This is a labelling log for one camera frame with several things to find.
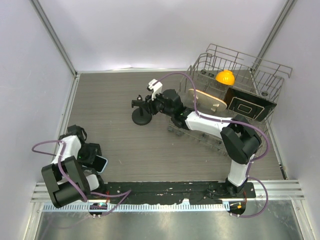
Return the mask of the phone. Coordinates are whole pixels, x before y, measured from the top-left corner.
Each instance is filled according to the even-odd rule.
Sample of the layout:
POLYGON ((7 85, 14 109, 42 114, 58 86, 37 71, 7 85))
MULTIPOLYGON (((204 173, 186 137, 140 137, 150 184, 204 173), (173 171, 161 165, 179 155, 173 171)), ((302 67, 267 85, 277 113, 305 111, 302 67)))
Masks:
POLYGON ((96 155, 94 161, 92 162, 92 168, 95 169, 99 174, 101 174, 108 164, 108 160, 100 155, 96 155))

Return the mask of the black phone stand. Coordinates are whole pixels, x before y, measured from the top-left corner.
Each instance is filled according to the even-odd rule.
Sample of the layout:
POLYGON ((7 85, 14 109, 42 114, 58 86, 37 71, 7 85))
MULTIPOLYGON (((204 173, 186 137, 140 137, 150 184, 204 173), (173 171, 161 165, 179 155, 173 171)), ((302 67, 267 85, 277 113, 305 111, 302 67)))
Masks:
POLYGON ((135 109, 132 112, 131 119, 132 121, 139 126, 147 125, 152 120, 152 115, 149 114, 145 108, 134 107, 135 109))

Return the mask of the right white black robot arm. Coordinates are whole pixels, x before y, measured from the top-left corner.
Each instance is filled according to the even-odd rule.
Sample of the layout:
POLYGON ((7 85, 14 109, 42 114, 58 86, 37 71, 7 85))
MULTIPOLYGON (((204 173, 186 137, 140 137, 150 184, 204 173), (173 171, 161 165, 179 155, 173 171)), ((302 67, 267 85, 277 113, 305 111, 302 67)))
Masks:
POLYGON ((222 117, 213 121, 209 115, 197 114, 194 109, 184 106, 174 89, 147 95, 145 98, 139 95, 132 100, 131 106, 134 108, 131 117, 137 125, 147 125, 154 115, 162 113, 169 116, 173 124, 180 129, 199 131, 220 138, 231 158, 224 194, 236 198, 243 193, 250 161, 262 142, 243 116, 222 117))

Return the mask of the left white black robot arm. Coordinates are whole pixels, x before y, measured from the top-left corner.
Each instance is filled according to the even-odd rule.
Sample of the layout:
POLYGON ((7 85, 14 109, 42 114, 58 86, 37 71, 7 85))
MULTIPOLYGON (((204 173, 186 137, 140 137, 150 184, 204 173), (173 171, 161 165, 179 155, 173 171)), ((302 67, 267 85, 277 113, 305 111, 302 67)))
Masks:
POLYGON ((100 200, 107 192, 100 174, 108 160, 102 157, 98 143, 86 143, 84 128, 72 125, 60 135, 58 153, 41 169, 50 200, 56 208, 75 201, 87 201, 88 196, 100 200))

